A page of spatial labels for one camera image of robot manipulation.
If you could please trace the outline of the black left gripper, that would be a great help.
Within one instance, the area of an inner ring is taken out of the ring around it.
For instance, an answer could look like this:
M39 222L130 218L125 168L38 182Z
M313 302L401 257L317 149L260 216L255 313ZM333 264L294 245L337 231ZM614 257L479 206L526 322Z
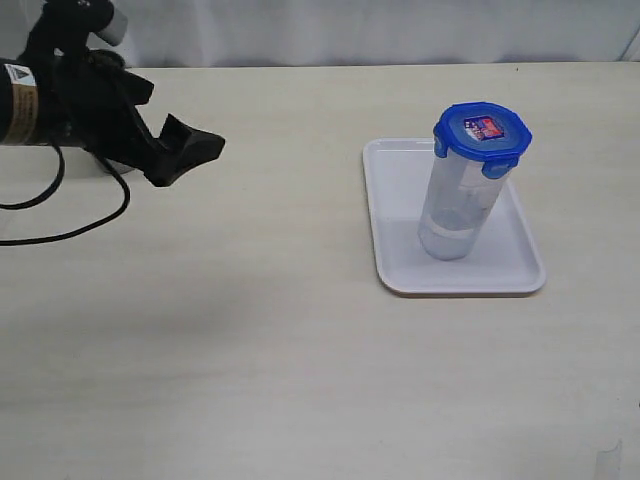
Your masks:
M29 144L80 147L147 175L155 187L217 160L225 139L168 114L154 138L137 107L149 102L154 84L124 67L119 55L86 50L79 57L31 51L38 116Z

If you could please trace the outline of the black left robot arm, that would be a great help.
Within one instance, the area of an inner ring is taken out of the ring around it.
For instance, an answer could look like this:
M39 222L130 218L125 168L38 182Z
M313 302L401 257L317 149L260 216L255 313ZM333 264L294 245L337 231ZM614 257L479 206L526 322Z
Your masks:
M225 139L168 115L152 135L138 108L154 85L105 50L79 59L53 55L42 63L1 62L1 142L11 146L81 148L168 187L218 159Z

